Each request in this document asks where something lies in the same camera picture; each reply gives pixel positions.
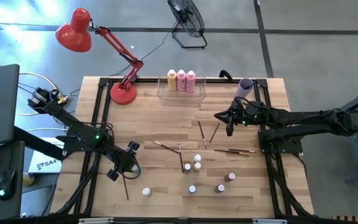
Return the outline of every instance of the pink bottle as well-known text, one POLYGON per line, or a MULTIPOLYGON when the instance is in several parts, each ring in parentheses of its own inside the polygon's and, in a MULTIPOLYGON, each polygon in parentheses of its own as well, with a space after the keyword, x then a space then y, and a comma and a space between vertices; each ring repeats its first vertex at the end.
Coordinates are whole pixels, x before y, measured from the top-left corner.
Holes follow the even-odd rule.
POLYGON ((177 75, 177 89, 180 92, 186 91, 186 73, 183 70, 179 70, 177 75))
POLYGON ((193 93, 196 86, 196 74, 190 70, 186 75, 186 92, 193 93))

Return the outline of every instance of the wooden table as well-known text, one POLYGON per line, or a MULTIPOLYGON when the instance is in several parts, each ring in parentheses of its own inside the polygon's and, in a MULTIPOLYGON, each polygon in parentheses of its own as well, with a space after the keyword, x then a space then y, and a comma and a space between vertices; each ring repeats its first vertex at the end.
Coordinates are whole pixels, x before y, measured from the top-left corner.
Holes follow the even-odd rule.
MULTIPOLYGON (((272 106, 289 110, 283 79, 269 78, 267 81, 272 106)), ((75 113, 80 121, 91 121, 98 82, 99 77, 83 79, 75 113)), ((205 138, 209 141, 219 122, 213 114, 229 107, 237 84, 207 84, 206 98, 199 108, 162 106, 156 86, 156 83, 137 83, 137 98, 133 103, 125 106, 110 103, 108 122, 114 125, 116 144, 122 148, 130 140, 140 144, 137 160, 142 175, 136 180, 127 180, 127 200, 122 178, 113 182, 106 177, 113 163, 102 157, 92 216, 274 217, 265 157, 259 152, 259 127, 235 126, 233 136, 227 137, 226 125, 221 123, 208 150, 204 149, 201 140, 197 122, 201 121, 205 138), (182 174, 178 154, 152 143, 152 140, 175 149, 180 142, 183 160, 191 164, 194 155, 201 154, 201 170, 182 174), (228 148, 249 149, 258 153, 244 157, 213 151, 228 148), (230 172, 236 174, 236 179, 226 183, 223 177, 230 172), (225 185, 223 193, 214 192, 218 184, 225 185), (194 195, 188 193, 190 185, 197 187, 194 195), (152 190, 151 197, 142 195, 144 187, 152 190)), ((254 92, 247 98, 254 100, 254 92)), ((63 161, 51 212, 62 207, 78 185, 83 157, 84 153, 77 152, 63 161)), ((301 162, 291 154, 283 154, 283 164, 289 189, 302 206, 313 213, 301 162)), ((84 191, 83 207, 87 194, 88 187, 84 191)), ((280 190, 278 196, 284 211, 280 190)))

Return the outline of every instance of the clear plastic bin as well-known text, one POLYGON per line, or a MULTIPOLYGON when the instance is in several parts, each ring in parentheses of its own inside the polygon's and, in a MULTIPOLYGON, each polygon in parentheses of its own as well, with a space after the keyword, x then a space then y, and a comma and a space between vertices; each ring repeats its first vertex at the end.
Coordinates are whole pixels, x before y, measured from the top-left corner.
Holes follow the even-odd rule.
POLYGON ((205 98, 205 76, 196 74, 196 85, 193 93, 170 91, 168 78, 160 76, 157 84, 157 96, 164 106, 190 106, 198 107, 205 98))

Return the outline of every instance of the electric fan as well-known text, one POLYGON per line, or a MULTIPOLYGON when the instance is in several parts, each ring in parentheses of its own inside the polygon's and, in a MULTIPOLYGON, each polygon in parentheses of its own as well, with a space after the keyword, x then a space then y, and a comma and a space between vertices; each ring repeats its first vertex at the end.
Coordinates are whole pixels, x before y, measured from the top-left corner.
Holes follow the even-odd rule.
POLYGON ((204 37, 204 22, 194 2, 192 0, 168 0, 168 4, 171 7, 173 15, 177 19, 177 22, 172 30, 172 37, 178 42, 180 47, 184 49, 204 49, 207 46, 207 42, 204 37), (177 30, 179 24, 185 28, 186 32, 190 36, 194 38, 202 37, 205 45, 191 47, 184 46, 174 35, 174 32, 177 30))

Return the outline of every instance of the lamp shade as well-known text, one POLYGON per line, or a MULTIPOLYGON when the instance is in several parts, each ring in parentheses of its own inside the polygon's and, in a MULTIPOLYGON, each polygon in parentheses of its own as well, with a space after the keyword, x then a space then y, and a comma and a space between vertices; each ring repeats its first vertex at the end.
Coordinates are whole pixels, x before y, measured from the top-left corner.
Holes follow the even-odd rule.
POLYGON ((87 52, 92 46, 92 40, 87 28, 91 15, 85 9, 75 9, 71 22, 64 24, 56 31, 56 39, 69 50, 87 52))

